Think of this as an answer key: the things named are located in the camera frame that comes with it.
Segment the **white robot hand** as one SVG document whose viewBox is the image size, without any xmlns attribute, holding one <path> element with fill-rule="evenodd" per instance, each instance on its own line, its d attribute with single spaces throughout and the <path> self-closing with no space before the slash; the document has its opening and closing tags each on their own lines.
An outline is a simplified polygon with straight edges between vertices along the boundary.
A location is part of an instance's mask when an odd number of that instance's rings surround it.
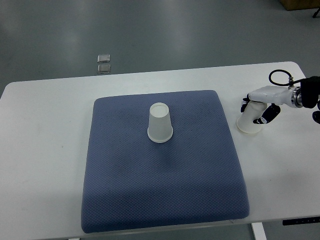
<svg viewBox="0 0 320 240">
<path fill-rule="evenodd" d="M 294 88 L 288 89 L 284 86 L 264 86 L 248 93 L 248 95 L 242 99 L 240 112 L 243 113 L 248 106 L 250 100 L 255 102 L 261 102 L 271 104 L 263 112 L 261 117 L 253 120 L 254 124 L 266 125 L 273 121 L 281 112 L 280 105 L 295 106 L 294 100 Z"/>
</svg>

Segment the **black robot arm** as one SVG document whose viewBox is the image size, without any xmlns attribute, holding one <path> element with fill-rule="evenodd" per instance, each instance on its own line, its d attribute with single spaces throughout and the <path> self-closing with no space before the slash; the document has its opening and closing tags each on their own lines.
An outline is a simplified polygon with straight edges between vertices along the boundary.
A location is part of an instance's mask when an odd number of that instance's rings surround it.
<svg viewBox="0 0 320 240">
<path fill-rule="evenodd" d="M 264 112 L 252 120 L 253 124 L 266 125 L 273 121 L 281 112 L 281 105 L 285 104 L 291 108 L 313 109 L 320 107 L 320 78 L 312 76 L 294 81 L 292 75 L 288 74 L 287 83 L 277 83 L 272 80 L 272 75 L 278 70 L 272 71 L 268 80 L 272 85 L 261 87 L 249 92 L 242 99 L 240 112 L 244 113 L 250 103 L 270 104 Z"/>
</svg>

